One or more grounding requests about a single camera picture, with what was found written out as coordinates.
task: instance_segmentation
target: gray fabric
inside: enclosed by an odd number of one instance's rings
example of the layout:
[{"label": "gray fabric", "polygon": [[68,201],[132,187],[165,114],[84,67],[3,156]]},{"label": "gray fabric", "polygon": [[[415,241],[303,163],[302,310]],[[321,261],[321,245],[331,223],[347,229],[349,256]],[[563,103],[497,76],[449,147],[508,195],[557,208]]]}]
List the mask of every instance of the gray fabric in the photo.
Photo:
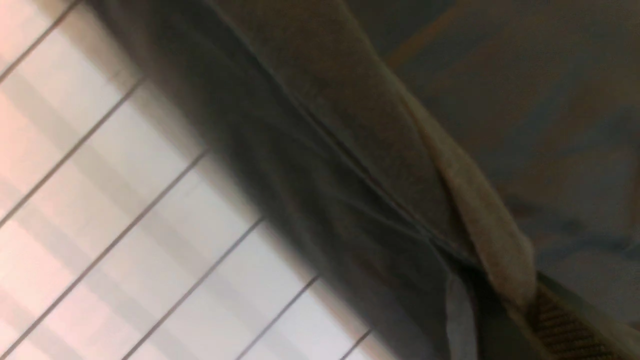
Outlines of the gray fabric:
[{"label": "gray fabric", "polygon": [[[502,299],[527,311],[536,289],[529,240],[474,162],[388,71],[342,1],[212,2],[387,201],[454,255],[479,259]],[[434,197],[444,194],[434,187],[438,174],[468,238],[443,232],[434,216],[449,205]]]}]

